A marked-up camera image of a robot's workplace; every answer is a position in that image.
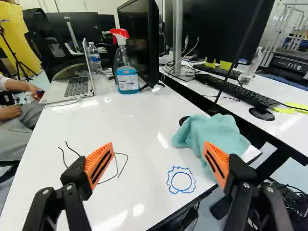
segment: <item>dell monitor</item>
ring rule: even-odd
[[[166,44],[173,44],[173,1],[165,1]],[[196,43],[201,58],[234,62],[260,0],[183,0],[183,38]],[[264,0],[240,59],[249,64],[257,50],[275,0]]]
[[[116,27],[115,16],[113,14],[99,14],[98,22],[100,31],[109,31]]]
[[[159,10],[155,0],[130,0],[117,9],[129,34],[127,51],[138,75],[153,88],[159,81]]]
[[[100,22],[97,12],[47,13],[50,25],[65,42],[72,41],[67,22],[70,22],[78,42],[84,38],[101,42]]]

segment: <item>spray bottle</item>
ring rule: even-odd
[[[119,48],[115,53],[114,73],[121,94],[134,94],[139,92],[138,74],[128,60],[126,40],[129,34],[125,29],[110,29],[114,43],[117,41]]]

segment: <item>blue drawn gear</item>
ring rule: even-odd
[[[173,178],[177,175],[177,174],[185,174],[187,176],[189,176],[191,183],[190,186],[187,187],[186,189],[178,189],[176,188],[176,186],[174,186],[172,184]],[[173,194],[177,194],[178,192],[181,193],[192,193],[195,188],[196,188],[196,180],[193,177],[192,172],[188,169],[188,168],[182,168],[180,166],[172,167],[172,170],[168,172],[168,180],[167,180],[167,185],[169,186],[169,191]]]

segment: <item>keyboard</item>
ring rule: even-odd
[[[222,90],[223,92],[232,95],[239,100],[243,100],[244,102],[249,103],[257,108],[266,109],[268,107],[275,107],[280,104],[276,100],[260,95],[246,88],[237,86],[233,83],[225,82],[222,79],[211,75],[196,74],[195,77],[199,82],[214,87],[218,90]]]
[[[213,74],[216,74],[216,75],[219,75],[219,76],[223,76],[223,77],[226,77],[227,74],[228,74],[228,71],[221,69],[220,67],[212,68],[212,67],[205,66],[204,64],[193,65],[193,68],[201,70],[201,71],[213,73]],[[231,72],[229,78],[237,80],[239,78],[240,74],[241,74],[241,72],[233,70]]]
[[[74,77],[69,79],[64,97],[81,95],[86,93],[88,93],[88,77]]]

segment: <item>person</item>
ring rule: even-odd
[[[0,90],[29,91],[35,100],[39,100],[37,86],[17,81],[0,74]],[[0,162],[19,161],[31,137],[43,105],[28,103],[23,105],[0,105]]]

